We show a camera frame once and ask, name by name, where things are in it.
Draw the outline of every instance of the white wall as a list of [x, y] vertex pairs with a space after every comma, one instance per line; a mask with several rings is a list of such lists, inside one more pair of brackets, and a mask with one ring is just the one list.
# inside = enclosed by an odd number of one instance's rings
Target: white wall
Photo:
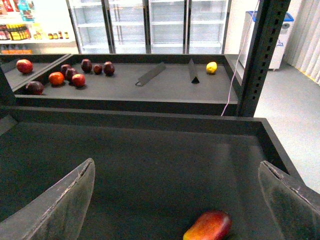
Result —
[[[258, 0], [231, 0], [225, 54], [238, 54], [246, 11], [253, 11]], [[302, 0], [291, 0], [288, 12], [296, 19]]]

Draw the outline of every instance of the blue lid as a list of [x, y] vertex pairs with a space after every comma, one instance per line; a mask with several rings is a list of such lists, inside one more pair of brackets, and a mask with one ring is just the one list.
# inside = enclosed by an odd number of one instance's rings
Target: blue lid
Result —
[[[247, 11], [246, 13], [250, 14], [250, 16], [252, 17], [252, 14], [254, 13], [253, 15], [253, 21], [255, 22], [256, 21], [256, 17], [257, 17], [257, 11]], [[290, 13], [286, 13], [285, 16], [284, 16], [284, 22], [293, 22], [294, 21], [294, 18], [290, 15]]]

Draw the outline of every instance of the black metal post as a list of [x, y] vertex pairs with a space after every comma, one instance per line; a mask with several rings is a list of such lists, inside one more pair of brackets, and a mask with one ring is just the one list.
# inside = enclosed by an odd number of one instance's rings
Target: black metal post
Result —
[[145, 37], [145, 51], [151, 54], [151, 33], [150, 33], [150, 11], [149, 0], [143, 0], [143, 21], [144, 21], [144, 37]]
[[182, 53], [187, 52], [187, 29], [188, 29], [188, 0], [184, 0], [183, 10], [183, 50]]
[[16, 96], [12, 91], [4, 71], [0, 66], [0, 105], [13, 106], [16, 104]]
[[226, 11], [226, 16], [225, 16], [225, 26], [224, 26], [224, 34], [223, 34], [223, 42], [222, 42], [222, 51], [221, 51], [221, 54], [225, 54], [231, 3], [232, 3], [232, 0], [228, 0], [228, 1], [227, 1], [228, 9], [227, 9], [227, 11]]
[[253, 117], [290, 0], [260, 0], [242, 81], [239, 117]]
[[101, 0], [102, 11], [105, 25], [106, 38], [108, 40], [109, 51], [111, 54], [116, 53], [114, 31], [112, 29], [110, 6], [108, 0]]
[[74, 35], [75, 35], [76, 47], [78, 48], [78, 52], [81, 54], [82, 53], [82, 48], [79, 46], [79, 43], [82, 43], [82, 40], [81, 40], [81, 36], [78, 35], [78, 29], [77, 29], [77, 26], [76, 26], [75, 21], [74, 21], [74, 16], [73, 16], [73, 13], [71, 11], [71, 5], [70, 5], [69, 0], [66, 0], [66, 6], [68, 8], [72, 29], [73, 29], [73, 32], [74, 32]]
[[190, 28], [191, 28], [191, 8], [192, 8], [192, 0], [187, 1], [187, 23], [186, 23], [186, 46], [185, 53], [189, 54], [190, 49]]

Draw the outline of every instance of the orange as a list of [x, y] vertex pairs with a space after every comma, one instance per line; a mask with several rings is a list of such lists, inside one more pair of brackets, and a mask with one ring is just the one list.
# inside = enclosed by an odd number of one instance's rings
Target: orange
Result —
[[56, 72], [53, 72], [53, 73], [50, 74], [49, 82], [53, 86], [62, 85], [65, 82], [65, 77], [61, 72], [56, 71]]

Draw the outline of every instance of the red apple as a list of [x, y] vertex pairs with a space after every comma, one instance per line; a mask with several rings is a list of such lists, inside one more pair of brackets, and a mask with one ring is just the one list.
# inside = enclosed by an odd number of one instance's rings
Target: red apple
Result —
[[42, 95], [45, 86], [39, 81], [31, 81], [25, 86], [25, 90], [32, 95]]
[[112, 76], [115, 73], [115, 66], [112, 64], [112, 62], [105, 62], [103, 65], [103, 72], [108, 76]]
[[92, 69], [92, 63], [89, 59], [83, 59], [81, 62], [81, 69], [86, 73], [89, 74]]
[[29, 60], [21, 59], [16, 62], [16, 68], [23, 74], [29, 74], [34, 69], [34, 66]]
[[76, 87], [83, 87], [86, 84], [86, 78], [82, 74], [76, 74], [73, 75], [72, 82]]
[[96, 74], [96, 75], [99, 75], [102, 73], [102, 66], [100, 64], [96, 64], [94, 65], [93, 67], [93, 72]]
[[61, 66], [61, 70], [60, 72], [63, 74], [64, 77], [66, 77], [66, 71], [67, 69], [71, 68], [71, 66], [69, 64], [63, 64]]
[[65, 79], [69, 82], [72, 82], [72, 77], [76, 74], [78, 74], [77, 70], [75, 70], [73, 67], [70, 67], [65, 71]]

